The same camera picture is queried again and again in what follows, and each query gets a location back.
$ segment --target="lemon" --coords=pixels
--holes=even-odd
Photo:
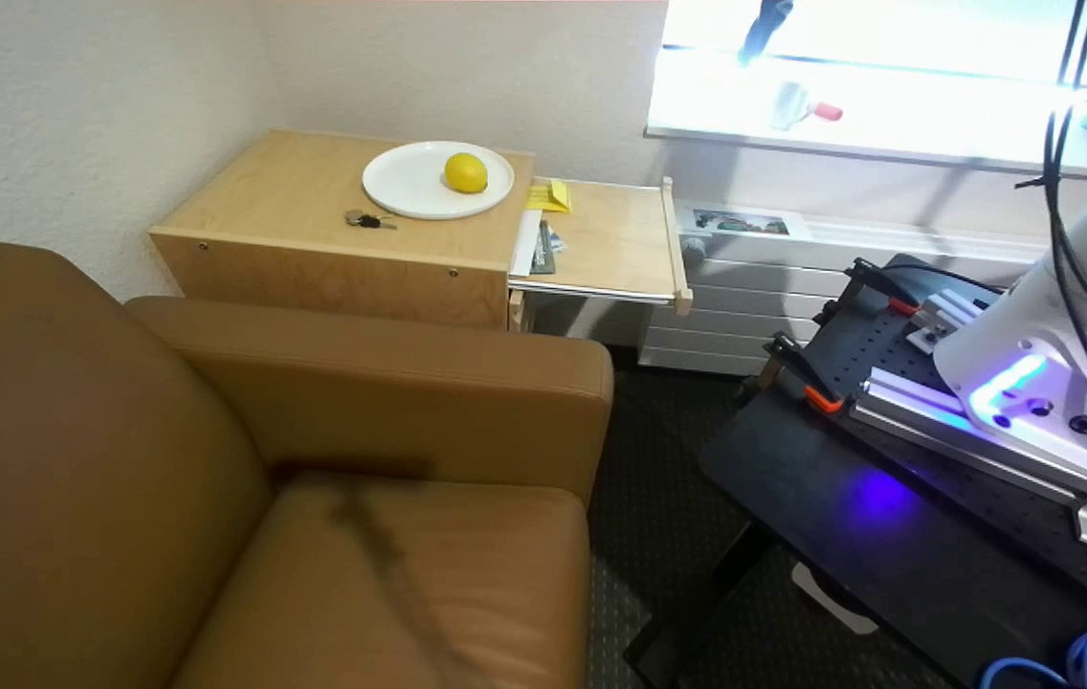
[[[490,187],[490,168],[473,153],[453,153],[441,180],[459,196],[480,196]]]

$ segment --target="wooden table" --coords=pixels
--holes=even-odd
[[[529,153],[500,153],[514,191],[497,208],[471,217],[403,217],[361,187],[362,163],[393,146],[273,131],[154,226],[154,240],[182,295],[481,330],[517,330],[525,291],[589,300],[575,333],[610,303],[691,300],[670,185],[566,180],[575,212],[548,213],[556,274],[529,274],[519,256],[541,237],[529,217]]]

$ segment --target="window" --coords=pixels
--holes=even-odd
[[[1087,72],[1078,90],[1051,83],[1075,0],[791,0],[741,64],[760,5],[670,0],[654,134],[1028,163],[1047,107],[1087,102]],[[825,117],[802,117],[811,102],[832,102]]]

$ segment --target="white wall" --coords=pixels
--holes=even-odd
[[[832,223],[1046,240],[1020,172],[643,138],[666,0],[252,0],[293,124],[531,148],[548,177],[654,185]],[[1075,213],[1087,180],[1064,185]]]
[[[263,125],[471,138],[548,177],[728,208],[1038,240],[1020,177],[643,138],[666,0],[0,0],[0,237],[113,295],[145,240]],[[1068,185],[1068,213],[1087,185]]]
[[[0,237],[167,291],[145,229],[279,107],[249,0],[0,0]]]

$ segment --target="brown leather armchair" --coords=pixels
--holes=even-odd
[[[583,686],[603,349],[0,245],[0,686]]]

